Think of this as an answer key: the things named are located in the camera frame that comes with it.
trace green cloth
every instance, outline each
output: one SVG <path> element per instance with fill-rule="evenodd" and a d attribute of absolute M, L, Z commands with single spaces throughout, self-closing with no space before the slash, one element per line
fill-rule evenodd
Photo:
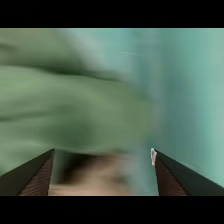
<path fill-rule="evenodd" d="M 148 134 L 148 105 L 91 72 L 56 29 L 0 29 L 0 174 L 51 149 L 98 154 Z"/>

